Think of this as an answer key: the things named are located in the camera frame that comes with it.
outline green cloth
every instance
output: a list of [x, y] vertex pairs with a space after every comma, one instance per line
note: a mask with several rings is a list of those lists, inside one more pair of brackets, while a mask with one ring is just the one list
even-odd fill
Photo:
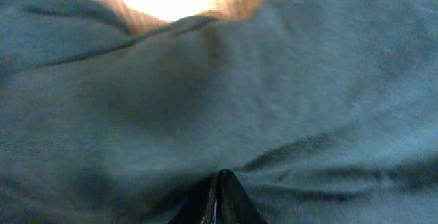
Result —
[[220, 169], [269, 223], [434, 223], [437, 35], [438, 0], [140, 36], [91, 0], [0, 0], [0, 223], [167, 223]]

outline black object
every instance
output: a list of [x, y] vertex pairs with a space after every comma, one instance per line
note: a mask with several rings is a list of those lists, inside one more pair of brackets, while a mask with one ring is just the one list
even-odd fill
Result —
[[224, 169], [197, 183], [168, 224], [267, 224], [233, 171]]

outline tan fabric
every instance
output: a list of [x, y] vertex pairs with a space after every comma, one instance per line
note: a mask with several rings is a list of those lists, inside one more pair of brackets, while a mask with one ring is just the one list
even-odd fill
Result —
[[[159, 18], [129, 8], [123, 0], [97, 0], [106, 5], [126, 23], [133, 34], [146, 32], [168, 23]], [[216, 0], [211, 3], [208, 11], [200, 12], [205, 16], [212, 16], [221, 20], [237, 21], [250, 18], [254, 11], [265, 0]]]

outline blurry cloth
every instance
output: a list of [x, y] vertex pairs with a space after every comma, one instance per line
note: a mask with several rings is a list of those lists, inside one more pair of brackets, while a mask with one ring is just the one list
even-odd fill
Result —
[[133, 34], [0, 0], [0, 223], [167, 223], [237, 175], [268, 223], [435, 223], [438, 0], [267, 0]]
[[[157, 17], [145, 14], [128, 7], [123, 0], [95, 0], [113, 10], [134, 34], [147, 32], [166, 25]], [[209, 10], [197, 15], [210, 16], [220, 20], [238, 21], [248, 19], [253, 15], [265, 0], [215, 0]]]

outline teal fabric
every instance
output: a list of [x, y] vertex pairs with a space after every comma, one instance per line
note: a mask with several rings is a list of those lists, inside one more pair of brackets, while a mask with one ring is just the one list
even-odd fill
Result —
[[167, 223], [234, 170], [269, 223], [436, 223], [438, 0], [269, 0], [139, 36], [0, 0], [0, 223]]

